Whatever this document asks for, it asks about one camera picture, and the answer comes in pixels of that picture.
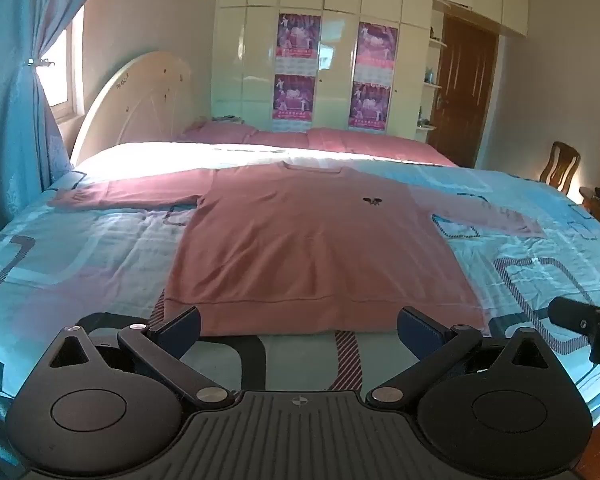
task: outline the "chair backrest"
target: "chair backrest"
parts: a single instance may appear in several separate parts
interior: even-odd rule
[[[556,153],[558,154],[557,163],[555,161]],[[544,182],[551,187],[555,187],[555,189],[560,192],[567,194],[571,187],[571,179],[573,179],[573,175],[575,175],[579,165],[580,153],[568,144],[556,141],[551,147],[549,162],[540,175],[540,182]]]

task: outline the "wooden door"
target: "wooden door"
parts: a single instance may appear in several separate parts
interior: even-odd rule
[[[478,155],[491,97],[498,37],[445,16],[432,124],[427,143],[458,166],[472,168]]]

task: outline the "pink sweatshirt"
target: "pink sweatshirt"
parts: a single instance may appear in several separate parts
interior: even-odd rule
[[[197,197],[165,310],[171,318],[197,305],[207,336],[387,332],[407,305],[480,329],[482,308],[431,216],[544,237],[537,222],[483,200],[286,163],[96,184],[51,205],[151,208]]]

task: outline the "wall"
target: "wall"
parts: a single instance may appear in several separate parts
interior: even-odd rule
[[[528,38],[507,40],[499,102],[487,169],[537,178],[562,140],[582,154],[570,196],[600,186],[600,0],[530,0]]]
[[[215,3],[216,0],[88,0],[83,45],[86,110],[124,64],[147,52],[167,50],[191,66],[195,115],[209,115]],[[70,151],[75,142],[71,136],[73,133],[65,138]]]

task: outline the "window frame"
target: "window frame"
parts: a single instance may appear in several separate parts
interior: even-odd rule
[[[75,83],[74,83],[74,35],[73,22],[66,30],[66,101],[51,107],[56,121],[72,117],[75,114]]]
[[[67,100],[51,107],[51,111],[58,123],[84,115],[84,90],[82,88],[84,6],[80,8],[65,30]]]

